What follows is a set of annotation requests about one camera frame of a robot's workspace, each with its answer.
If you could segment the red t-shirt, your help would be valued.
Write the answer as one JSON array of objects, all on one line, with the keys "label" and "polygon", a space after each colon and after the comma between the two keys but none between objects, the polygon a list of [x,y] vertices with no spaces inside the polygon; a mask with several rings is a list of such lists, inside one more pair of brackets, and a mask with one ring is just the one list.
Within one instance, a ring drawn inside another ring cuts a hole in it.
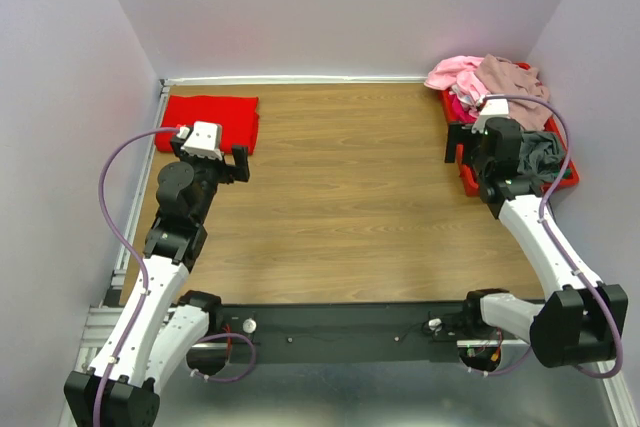
[{"label": "red t-shirt", "polygon": [[161,126],[193,125],[196,121],[219,124],[223,153],[230,154],[233,145],[242,145],[252,155],[260,121],[258,105],[258,97],[171,95]]}]

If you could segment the red plastic bin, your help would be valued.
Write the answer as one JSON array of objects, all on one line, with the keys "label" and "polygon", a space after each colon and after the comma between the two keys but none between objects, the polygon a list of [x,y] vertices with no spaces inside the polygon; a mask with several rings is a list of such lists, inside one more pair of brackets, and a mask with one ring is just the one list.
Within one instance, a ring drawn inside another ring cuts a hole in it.
[{"label": "red plastic bin", "polygon": [[[439,94],[441,103],[443,106],[444,117],[447,123],[460,122],[460,121],[454,120],[453,113],[451,112],[451,101],[449,99],[450,92],[452,91],[451,90],[440,91],[440,94]],[[547,123],[545,124],[544,130],[548,132],[553,132],[555,134],[559,134],[559,129],[553,118],[548,119]],[[474,196],[477,196],[478,194],[478,185],[472,170],[468,166],[462,163],[462,154],[463,154],[463,149],[461,146],[458,146],[455,160],[459,169],[459,177],[462,181],[463,188],[466,195],[469,197],[474,197]],[[569,165],[569,168],[573,172],[572,177],[569,179],[562,180],[558,186],[559,189],[573,187],[579,183],[579,180],[580,180],[579,175],[572,162],[573,161],[571,161]]]}]

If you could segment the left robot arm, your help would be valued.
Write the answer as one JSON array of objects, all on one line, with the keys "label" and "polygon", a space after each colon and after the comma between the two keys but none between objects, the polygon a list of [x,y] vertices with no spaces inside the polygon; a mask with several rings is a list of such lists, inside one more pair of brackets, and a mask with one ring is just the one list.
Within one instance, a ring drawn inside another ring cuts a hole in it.
[{"label": "left robot arm", "polygon": [[207,238],[205,220],[221,184],[250,177],[248,149],[235,145],[228,164],[214,134],[195,127],[171,129],[176,161],[159,173],[158,209],[141,253],[139,273],[110,336],[84,372],[73,371],[64,395],[78,426],[151,426],[160,393],[191,348],[202,342],[243,342],[249,349],[244,371],[256,364],[250,338],[230,331],[219,297],[197,291],[178,294]]}]

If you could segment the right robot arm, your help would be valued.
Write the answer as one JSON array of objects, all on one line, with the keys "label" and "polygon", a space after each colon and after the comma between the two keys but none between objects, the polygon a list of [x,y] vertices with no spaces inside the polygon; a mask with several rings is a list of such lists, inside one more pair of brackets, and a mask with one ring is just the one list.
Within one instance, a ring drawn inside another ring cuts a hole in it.
[{"label": "right robot arm", "polygon": [[483,126],[452,122],[445,160],[463,153],[476,176],[478,192],[491,214],[518,242],[543,288],[543,304],[515,297],[504,289],[471,291],[457,327],[480,339],[494,329],[530,346],[545,367],[613,362],[622,364],[621,343],[628,297],[617,284],[606,284],[572,248],[546,205],[537,179],[519,173],[523,133],[511,119],[493,117]]}]

